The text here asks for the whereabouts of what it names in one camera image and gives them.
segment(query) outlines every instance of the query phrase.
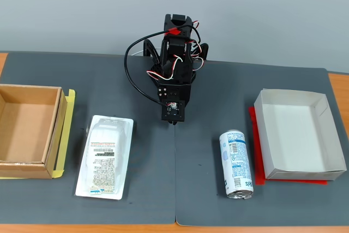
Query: yellow mat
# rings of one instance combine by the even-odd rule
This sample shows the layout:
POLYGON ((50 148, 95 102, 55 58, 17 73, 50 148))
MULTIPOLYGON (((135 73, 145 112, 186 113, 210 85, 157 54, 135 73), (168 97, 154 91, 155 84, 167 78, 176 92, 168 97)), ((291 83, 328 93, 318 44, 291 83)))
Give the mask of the yellow mat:
MULTIPOLYGON (((65 98, 67 99, 67 110, 65 112, 61 143, 59 144, 56 169, 53 171, 52 178, 59 178, 63 175, 63 172, 64 172, 64 163, 65 163, 65 156, 67 155, 71 119, 73 117, 75 91, 70 89, 69 95, 66 95, 65 98)), ((21 179, 21 178, 20 177, 0 177, 0 180, 15 180, 15 179, 21 179)))

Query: cardboard box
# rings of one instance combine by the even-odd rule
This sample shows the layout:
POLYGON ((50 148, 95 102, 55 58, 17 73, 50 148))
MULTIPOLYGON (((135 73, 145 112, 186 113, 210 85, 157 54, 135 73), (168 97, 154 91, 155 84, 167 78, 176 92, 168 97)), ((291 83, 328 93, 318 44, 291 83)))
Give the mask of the cardboard box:
POLYGON ((266 179, 335 180, 346 171, 326 95, 265 89, 255 111, 266 179))
POLYGON ((0 177, 52 178, 66 109, 60 87, 0 85, 0 177))

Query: red mat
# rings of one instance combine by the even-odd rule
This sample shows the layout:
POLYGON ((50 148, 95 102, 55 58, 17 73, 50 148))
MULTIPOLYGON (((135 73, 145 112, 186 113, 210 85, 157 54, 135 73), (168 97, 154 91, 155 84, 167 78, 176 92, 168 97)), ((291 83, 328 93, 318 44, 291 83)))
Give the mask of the red mat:
MULTIPOLYGON (((258 133, 257 118, 255 108, 252 106, 249 108, 250 117, 253 128, 253 141, 255 150, 255 184, 262 186, 266 183, 266 176, 264 174, 263 156, 261 150, 260 135, 258 133)), ((283 182, 298 182, 298 183, 310 183, 327 185, 326 180, 268 180, 268 181, 283 181, 283 182)))

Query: gray wall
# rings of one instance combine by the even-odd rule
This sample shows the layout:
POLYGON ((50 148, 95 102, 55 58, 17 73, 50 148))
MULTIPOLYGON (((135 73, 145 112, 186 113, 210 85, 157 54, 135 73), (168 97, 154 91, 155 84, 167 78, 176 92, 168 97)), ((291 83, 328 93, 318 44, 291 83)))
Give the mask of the gray wall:
POLYGON ((166 13, 200 21, 211 60, 349 72, 349 0, 0 0, 0 50, 122 54, 166 13))

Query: black cable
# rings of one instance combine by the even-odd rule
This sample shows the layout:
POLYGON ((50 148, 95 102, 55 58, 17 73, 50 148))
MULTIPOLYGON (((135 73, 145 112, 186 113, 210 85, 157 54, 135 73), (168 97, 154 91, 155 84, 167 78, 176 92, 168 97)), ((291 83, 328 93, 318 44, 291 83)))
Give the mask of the black cable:
POLYGON ((143 56, 146 57, 148 55, 147 52, 149 52, 153 56, 153 61, 154 58, 156 59, 156 62, 154 62, 154 64, 160 64, 160 56, 157 52, 157 49, 149 39, 146 39, 143 42, 143 56))
MULTIPOLYGON (((177 29, 180 29, 180 28, 183 28, 183 27, 190 27, 190 28, 192 28, 192 29, 195 31, 195 33, 197 34, 198 43, 200 43, 200 41, 201 41, 200 35, 199 35, 198 31, 196 30, 196 28, 195 28, 194 26, 192 26, 192 25, 182 25, 182 26, 177 27, 177 29)), ((125 57, 124 57, 125 72, 126 72, 126 76, 127 76, 127 78, 129 79, 131 85, 132 85, 138 92, 140 92, 143 96, 145 96, 146 98, 150 99, 151 101, 153 101, 153 102, 155 102, 155 103, 158 103, 158 104, 161 105, 161 106, 167 106, 167 105, 166 105, 165 103, 162 103, 161 101, 158 101, 158 100, 152 98, 151 96, 145 94, 145 93, 144 93, 143 91, 141 91, 141 90, 136 86, 136 84, 133 82, 133 80, 132 80, 132 78, 131 78, 131 76, 130 76, 129 70, 128 70, 128 68, 127 68, 127 58, 128 58, 128 54, 129 54, 131 48, 134 47, 135 45, 137 45, 139 42, 142 42, 143 40, 146 40, 146 39, 148 39, 148 38, 152 38, 152 37, 154 37, 154 36, 156 36, 156 35, 165 34, 165 33, 169 32, 169 31, 170 31, 170 30, 160 31, 160 32, 158 32, 158 33, 154 33, 154 34, 151 34, 151 35, 147 35, 146 37, 140 38, 139 40, 133 42, 133 43, 126 49, 125 57)))
POLYGON ((190 27, 191 29, 193 29, 195 31, 196 35, 197 35, 198 43, 201 42, 200 34, 198 33, 197 29, 194 26, 192 26, 192 25, 182 25, 182 26, 177 27, 177 29, 180 29, 180 28, 183 28, 183 27, 190 27))

